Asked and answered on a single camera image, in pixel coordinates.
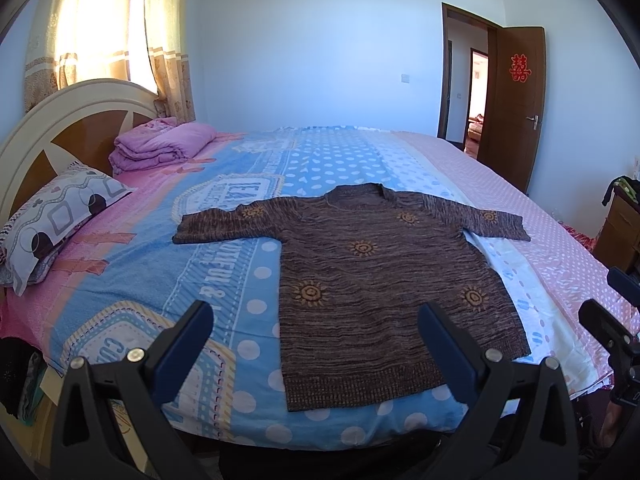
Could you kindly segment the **brown knit sweater sun motifs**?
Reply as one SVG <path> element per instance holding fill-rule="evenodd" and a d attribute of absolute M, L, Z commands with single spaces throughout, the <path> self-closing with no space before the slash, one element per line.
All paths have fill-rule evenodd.
<path fill-rule="evenodd" d="M 418 330 L 428 302 L 482 347 L 528 355 L 506 285 L 471 235 L 528 237 L 516 214 L 365 183 L 187 214 L 174 242 L 279 241 L 281 374 L 288 409 L 302 412 L 439 386 Z"/>

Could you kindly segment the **wooden nightstand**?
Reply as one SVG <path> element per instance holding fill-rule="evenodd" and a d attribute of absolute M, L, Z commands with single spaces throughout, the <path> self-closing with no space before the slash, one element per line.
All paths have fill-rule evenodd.
<path fill-rule="evenodd" d="M 638 209 L 615 194 L 593 248 L 594 258 L 607 268 L 636 273 L 639 270 L 639 221 Z"/>

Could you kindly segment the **blue pink patterned bedspread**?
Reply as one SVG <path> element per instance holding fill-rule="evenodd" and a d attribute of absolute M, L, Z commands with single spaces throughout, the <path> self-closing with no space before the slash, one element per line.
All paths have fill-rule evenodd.
<path fill-rule="evenodd" d="M 362 408 L 291 413 L 280 373 L 274 240 L 172 242 L 182 216 L 273 196 L 320 196 L 381 183 L 518 214 L 529 243 L 476 241 L 518 311 L 533 361 L 556 356 L 572 396 L 605 385 L 604 350 L 580 327 L 598 300 L 625 324 L 634 309 L 608 287 L 605 267 L 558 222 L 494 172 L 444 140 L 367 128 L 284 128 L 210 144 L 193 162 L 127 174 L 129 196 L 67 243 L 46 279 L 8 295 L 1 331 L 38 347 L 64 372 L 74 356 L 117 361 L 146 347 L 195 300 L 215 325 L 198 367 L 165 413 L 178 429 L 234 443 L 339 450 L 428 428 L 448 430 L 464 409 L 445 387 Z"/>

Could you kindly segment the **grey patterned pillow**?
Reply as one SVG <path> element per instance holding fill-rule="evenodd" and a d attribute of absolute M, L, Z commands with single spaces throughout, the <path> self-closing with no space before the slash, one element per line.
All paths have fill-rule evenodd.
<path fill-rule="evenodd" d="M 53 260 L 58 246 L 132 192 L 96 168 L 70 164 L 1 228 L 1 269 L 9 288 L 23 295 L 35 270 Z"/>

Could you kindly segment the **brown wooden door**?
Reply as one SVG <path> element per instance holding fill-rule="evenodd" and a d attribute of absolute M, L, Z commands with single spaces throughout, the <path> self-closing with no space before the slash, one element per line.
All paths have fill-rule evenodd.
<path fill-rule="evenodd" d="M 511 56 L 524 53 L 532 70 L 525 84 L 509 74 Z M 546 93 L 546 34 L 539 26 L 503 27 L 498 31 L 495 90 L 484 116 L 477 159 L 521 192 L 528 191 L 540 139 Z M 539 116 L 538 129 L 526 116 Z"/>

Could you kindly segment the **folded purple blanket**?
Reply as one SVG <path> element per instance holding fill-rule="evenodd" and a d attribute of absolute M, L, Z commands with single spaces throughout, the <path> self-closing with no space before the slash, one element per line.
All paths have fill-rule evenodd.
<path fill-rule="evenodd" d="M 192 159 L 217 136 L 213 127 L 199 122 L 156 118 L 116 136 L 108 161 L 113 174 L 172 165 Z"/>

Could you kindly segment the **red double happiness decal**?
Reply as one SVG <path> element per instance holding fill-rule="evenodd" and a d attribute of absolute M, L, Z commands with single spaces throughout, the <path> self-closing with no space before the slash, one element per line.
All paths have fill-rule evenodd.
<path fill-rule="evenodd" d="M 532 73 L 532 70 L 528 67 L 528 57 L 524 53 L 514 53 L 511 56 L 509 74 L 514 82 L 525 84 Z"/>

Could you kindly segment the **cream wooden headboard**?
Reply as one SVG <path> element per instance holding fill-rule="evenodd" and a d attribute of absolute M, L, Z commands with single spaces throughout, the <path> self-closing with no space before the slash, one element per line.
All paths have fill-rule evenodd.
<path fill-rule="evenodd" d="M 156 100 L 138 84 L 93 79 L 32 108 L 1 144 L 1 221 L 72 162 L 110 174 L 116 136 L 155 118 Z"/>

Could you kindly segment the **beige patterned curtain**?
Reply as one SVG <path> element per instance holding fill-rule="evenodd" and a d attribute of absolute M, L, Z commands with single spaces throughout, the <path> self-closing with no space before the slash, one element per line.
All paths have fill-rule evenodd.
<path fill-rule="evenodd" d="M 186 0 L 39 0 L 26 50 L 25 110 L 73 84 L 134 81 L 151 73 L 163 116 L 195 117 L 184 17 Z"/>

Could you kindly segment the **dark wooden door frame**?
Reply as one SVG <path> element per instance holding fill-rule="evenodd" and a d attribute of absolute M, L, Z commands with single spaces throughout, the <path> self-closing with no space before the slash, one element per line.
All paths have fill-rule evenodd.
<path fill-rule="evenodd" d="M 442 3 L 442 96 L 437 136 L 460 151 L 466 147 L 473 101 L 484 98 L 483 116 L 490 113 L 495 90 L 498 31 L 503 26 L 480 14 Z M 474 56 L 486 58 L 485 84 L 474 89 Z"/>

